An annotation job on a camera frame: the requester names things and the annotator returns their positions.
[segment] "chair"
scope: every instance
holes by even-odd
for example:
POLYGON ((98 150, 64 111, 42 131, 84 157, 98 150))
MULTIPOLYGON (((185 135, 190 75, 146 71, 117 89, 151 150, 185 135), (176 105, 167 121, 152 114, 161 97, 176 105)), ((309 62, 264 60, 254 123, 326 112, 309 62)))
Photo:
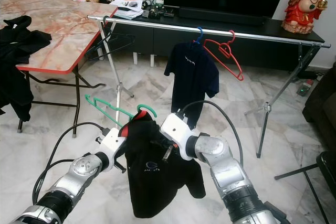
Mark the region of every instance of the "chair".
POLYGON ((336 199, 336 152, 331 152, 331 151, 326 151, 326 152, 322 152, 317 158, 316 158, 316 164, 313 165, 309 165, 306 166, 304 168, 298 169, 298 170, 294 170, 292 172, 289 173, 285 173, 279 176, 275 176, 274 179, 275 180, 279 180, 281 178, 286 178, 298 173, 303 173, 307 179, 307 182, 310 186, 310 189, 312 190, 313 194, 314 194, 314 198, 320 208, 320 211, 323 215, 323 218, 326 222, 326 224, 329 224, 326 213, 324 212, 321 202, 314 190, 314 187, 308 177, 307 171, 314 169, 314 168, 320 168, 322 175, 324 176, 330 190, 331 193, 333 194, 334 198, 336 199))

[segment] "green hanger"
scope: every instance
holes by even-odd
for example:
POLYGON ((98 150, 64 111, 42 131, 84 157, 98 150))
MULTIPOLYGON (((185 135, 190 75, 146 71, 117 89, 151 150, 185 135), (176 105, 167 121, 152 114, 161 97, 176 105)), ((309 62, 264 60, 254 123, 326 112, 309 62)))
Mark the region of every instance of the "green hanger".
MULTIPOLYGON (((92 101, 90 100, 90 95, 89 95, 89 94, 86 94, 86 95, 85 95, 85 99, 86 99, 91 105, 93 105, 96 109, 98 109, 100 112, 102 112, 105 116, 107 116, 109 119, 111 119, 114 123, 116 123, 116 124, 119 125, 120 127, 122 127, 122 125, 121 125, 119 122, 117 122, 113 117, 111 117, 111 116, 110 116, 106 111, 104 111, 101 107, 99 107, 99 106, 97 105, 97 101, 98 101, 98 102, 101 102, 101 103, 103 103, 103 104, 105 104, 105 105, 107 105, 108 107, 110 107, 111 109, 113 109, 113 110, 115 110, 115 111, 120 111, 120 112, 124 113, 125 115, 128 115, 129 120, 131 120, 131 119, 134 117, 134 115, 132 115, 131 113, 127 112, 126 110, 123 110, 123 109, 121 109, 121 108, 114 107, 114 106, 112 106, 109 102, 104 101, 104 100, 101 100, 101 99, 99 99, 99 98, 94 97, 94 98, 93 98, 93 102, 92 102, 92 101)), ((146 109, 148 109, 149 111, 151 111, 151 112, 153 113, 154 117, 157 117, 156 112, 155 112, 151 107, 149 107, 148 105, 145 105, 145 104, 139 104, 139 105, 137 106, 137 111, 140 111, 141 108, 146 108, 146 109)))
POLYGON ((104 111, 101 107, 99 107, 99 106, 97 105, 97 101, 98 101, 98 102, 101 102, 101 103, 103 103, 103 104, 105 104, 105 105, 107 105, 108 107, 110 107, 110 108, 113 109, 113 110, 120 111, 120 112, 124 113, 125 115, 128 115, 130 119, 132 119, 132 118, 134 117, 131 113, 129 113, 129 112, 127 112, 127 111, 125 111, 125 110, 123 110, 123 109, 121 109, 121 108, 114 107, 114 106, 112 106, 109 102, 104 101, 104 100, 101 100, 101 99, 99 99, 99 98, 94 97, 94 98, 93 98, 93 102, 92 102, 92 101, 90 101, 90 95, 86 94, 86 95, 85 95, 85 99, 86 99, 91 105, 93 105, 94 107, 96 107, 100 112, 102 112, 105 116, 107 116, 109 119, 111 119, 114 123, 116 123, 116 124, 119 125, 120 127, 122 127, 122 125, 121 125, 119 122, 117 122, 113 117, 111 117, 111 116, 110 116, 106 111, 104 111))
POLYGON ((146 108, 146 109, 148 109, 149 111, 151 111, 151 112, 153 113, 153 115, 154 115, 155 118, 157 117, 157 114, 156 114, 155 110, 153 110, 153 109, 152 109, 151 107, 149 107, 148 105, 146 105, 146 104, 139 104, 139 105, 137 106, 137 111, 139 112, 141 108, 146 108))

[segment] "metal rail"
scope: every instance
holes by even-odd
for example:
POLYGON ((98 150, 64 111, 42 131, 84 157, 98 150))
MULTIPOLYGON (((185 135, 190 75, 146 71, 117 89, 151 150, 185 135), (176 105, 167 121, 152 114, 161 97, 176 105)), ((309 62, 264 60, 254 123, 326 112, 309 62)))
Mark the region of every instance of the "metal rail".
MULTIPOLYGON (((104 17, 88 15, 88 19, 97 20, 97 21, 102 22, 104 17)), ((125 25, 144 26, 144 27, 152 27, 152 28, 167 29, 167 30, 190 31, 190 32, 196 32, 196 33, 200 32, 199 29, 193 28, 193 27, 172 26, 172 25, 148 23, 148 22, 141 22, 141 21, 133 21, 133 20, 127 20, 127 19, 106 18, 105 21, 112 22, 112 23, 125 24, 125 25)), ((230 36, 230 37, 232 36, 232 33, 230 33, 229 31, 220 31, 220 30, 203 29, 203 33, 211 34, 211 35, 230 36)), ((305 46, 315 45, 315 46, 324 47, 324 48, 331 47, 330 44, 314 42, 314 41, 299 40, 299 39, 287 39, 287 38, 279 38, 279 37, 255 35, 255 34, 243 34, 243 33, 235 33, 235 35, 236 35, 236 38, 266 40, 266 41, 283 42, 283 43, 291 43, 291 44, 298 44, 298 45, 302 44, 305 46)))

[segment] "table leg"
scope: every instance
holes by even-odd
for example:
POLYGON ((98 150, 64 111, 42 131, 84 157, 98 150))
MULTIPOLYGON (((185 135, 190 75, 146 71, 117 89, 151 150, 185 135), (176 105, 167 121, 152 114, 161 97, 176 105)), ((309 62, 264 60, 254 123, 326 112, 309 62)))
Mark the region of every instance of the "table leg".
MULTIPOLYGON (((30 87, 29 72, 28 71, 24 71, 24 73, 25 73, 25 77, 26 77, 26 80, 28 82, 28 85, 30 87)), ((21 133, 22 132, 22 125, 23 125, 23 121, 20 119, 19 126, 17 128, 17 133, 21 133)))
MULTIPOLYGON (((78 73, 78 65, 75 66, 75 71, 78 73)), ((78 121, 78 115, 79 115, 79 107, 80 107, 80 94, 79 94, 79 78, 78 75, 75 74, 75 78, 76 78, 76 99, 77 99, 77 103, 76 103, 76 114, 75 114, 75 119, 74 119, 74 125, 77 124, 78 121)), ((72 131, 72 137, 75 138, 76 137, 76 132, 77 132, 77 128, 74 128, 72 131)))
POLYGON ((99 83, 99 84, 96 84, 94 86, 91 85, 90 83, 88 83, 88 81, 86 79, 84 79, 84 77, 79 74, 79 72, 78 72, 78 65, 75 66, 75 68, 73 69, 73 73, 75 74, 76 78, 79 78, 86 85, 86 86, 84 86, 84 85, 79 85, 79 84, 77 85, 77 84, 75 84, 75 87, 79 86, 81 88, 95 89, 98 86, 106 86, 106 84, 104 84, 104 83, 99 83))

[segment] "sofa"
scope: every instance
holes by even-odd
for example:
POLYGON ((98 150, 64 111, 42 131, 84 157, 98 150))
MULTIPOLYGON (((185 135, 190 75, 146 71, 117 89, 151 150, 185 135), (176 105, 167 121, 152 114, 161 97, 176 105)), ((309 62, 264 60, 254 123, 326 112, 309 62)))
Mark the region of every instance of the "sofa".
POLYGON ((302 112, 316 124, 329 149, 336 151, 336 62, 323 76, 306 101, 302 112))

